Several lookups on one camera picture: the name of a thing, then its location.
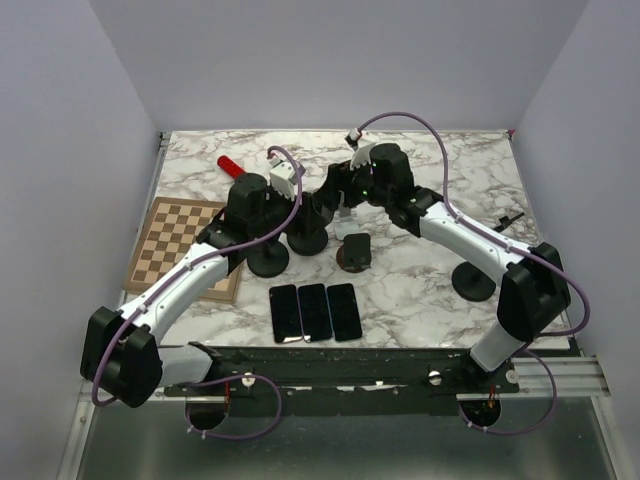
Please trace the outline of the pink-edged black phone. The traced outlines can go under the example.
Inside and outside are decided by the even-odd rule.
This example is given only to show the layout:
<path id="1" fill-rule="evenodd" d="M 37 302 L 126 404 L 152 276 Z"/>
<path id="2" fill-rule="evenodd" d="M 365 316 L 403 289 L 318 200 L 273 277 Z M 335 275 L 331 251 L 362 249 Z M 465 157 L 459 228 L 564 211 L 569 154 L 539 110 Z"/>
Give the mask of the pink-edged black phone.
<path id="1" fill-rule="evenodd" d="M 303 332 L 296 287 L 291 284 L 271 287 L 269 303 L 275 343 L 301 340 Z"/>

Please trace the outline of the black phone dark case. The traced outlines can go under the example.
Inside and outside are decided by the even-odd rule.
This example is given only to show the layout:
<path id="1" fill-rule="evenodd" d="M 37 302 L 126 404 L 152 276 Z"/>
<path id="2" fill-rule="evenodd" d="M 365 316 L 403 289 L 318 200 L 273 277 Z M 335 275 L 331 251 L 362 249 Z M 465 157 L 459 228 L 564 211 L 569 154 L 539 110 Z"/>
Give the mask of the black phone dark case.
<path id="1" fill-rule="evenodd" d="M 338 284 L 326 289 L 334 339 L 338 342 L 358 340 L 362 326 L 352 284 Z"/>

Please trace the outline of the blue-edged black phone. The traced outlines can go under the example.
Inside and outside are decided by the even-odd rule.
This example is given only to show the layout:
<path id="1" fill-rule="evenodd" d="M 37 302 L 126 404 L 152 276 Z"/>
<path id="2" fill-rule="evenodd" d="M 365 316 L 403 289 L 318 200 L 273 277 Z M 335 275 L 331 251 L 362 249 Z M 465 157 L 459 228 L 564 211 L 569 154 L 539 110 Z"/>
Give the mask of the blue-edged black phone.
<path id="1" fill-rule="evenodd" d="M 333 331 L 325 286 L 311 284 L 299 287 L 298 301 L 304 340 L 329 340 Z"/>

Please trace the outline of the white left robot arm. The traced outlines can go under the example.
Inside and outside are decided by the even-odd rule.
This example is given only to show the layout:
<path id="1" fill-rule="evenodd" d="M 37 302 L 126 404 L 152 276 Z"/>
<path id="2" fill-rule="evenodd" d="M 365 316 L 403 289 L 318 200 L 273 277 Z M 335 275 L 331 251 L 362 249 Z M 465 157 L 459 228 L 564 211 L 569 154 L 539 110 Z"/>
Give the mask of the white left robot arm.
<path id="1" fill-rule="evenodd" d="M 133 301 L 91 315 L 80 373 L 92 384 L 95 405 L 119 400 L 139 407 L 157 388 L 169 385 L 189 384 L 201 395 L 220 387 L 222 372 L 206 347 L 163 348 L 161 340 L 208 288 L 293 222 L 302 205 L 301 179 L 296 168 L 284 164 L 267 177 L 240 176 L 226 205 L 174 267 Z"/>

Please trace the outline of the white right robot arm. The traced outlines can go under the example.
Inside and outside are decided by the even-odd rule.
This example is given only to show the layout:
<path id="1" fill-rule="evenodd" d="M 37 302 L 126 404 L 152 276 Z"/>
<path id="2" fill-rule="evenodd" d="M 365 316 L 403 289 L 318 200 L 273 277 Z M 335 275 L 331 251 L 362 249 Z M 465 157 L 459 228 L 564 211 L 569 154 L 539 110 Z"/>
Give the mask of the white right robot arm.
<path id="1" fill-rule="evenodd" d="M 311 198 L 326 218 L 339 207 L 381 207 L 395 226 L 454 252 L 496 284 L 497 320 L 459 370 L 471 391 L 493 384 L 496 369 L 539 337 L 571 303 L 555 247 L 529 246 L 463 216 L 441 194 L 415 184 L 407 155 L 394 143 L 367 147 L 350 161 L 330 165 Z"/>

